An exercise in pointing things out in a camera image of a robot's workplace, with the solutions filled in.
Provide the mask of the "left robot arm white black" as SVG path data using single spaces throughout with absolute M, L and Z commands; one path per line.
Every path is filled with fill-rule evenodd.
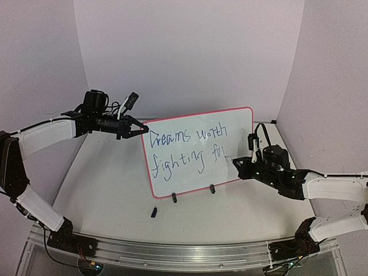
M 87 91 L 83 102 L 60 117 L 34 124 L 19 131 L 1 131 L 1 189 L 15 208 L 28 220 L 38 223 L 50 234 L 45 244 L 81 257 L 93 257 L 98 242 L 74 234 L 72 221 L 57 212 L 31 186 L 24 160 L 61 141 L 93 132 L 112 133 L 118 140 L 148 133 L 149 127 L 126 112 L 138 100 L 131 93 L 118 107 L 117 114 L 107 111 L 109 97 L 99 90 Z

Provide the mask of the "pink framed whiteboard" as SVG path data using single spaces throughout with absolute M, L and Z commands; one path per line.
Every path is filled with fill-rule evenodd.
M 141 136 L 152 195 L 186 194 L 238 180 L 225 156 L 252 156 L 247 137 L 254 130 L 250 107 L 144 122 Z

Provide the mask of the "dark blue marker cap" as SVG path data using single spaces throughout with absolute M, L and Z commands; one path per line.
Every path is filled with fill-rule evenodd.
M 157 207 L 154 207 L 154 209 L 153 209 L 153 211 L 152 211 L 152 214 L 151 214 L 151 218 L 155 218 L 155 217 L 156 217 L 157 212 L 158 212 Z

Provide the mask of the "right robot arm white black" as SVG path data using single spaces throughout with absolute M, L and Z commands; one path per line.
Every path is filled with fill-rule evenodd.
M 272 260 L 292 259 L 320 251 L 320 244 L 333 236 L 367 229 L 367 173 L 322 174 L 292 169 L 288 151 L 279 145 L 255 151 L 251 157 L 232 161 L 242 180 L 254 179 L 293 200 L 329 199 L 355 202 L 348 214 L 337 218 L 304 220 L 289 240 L 269 244 Z

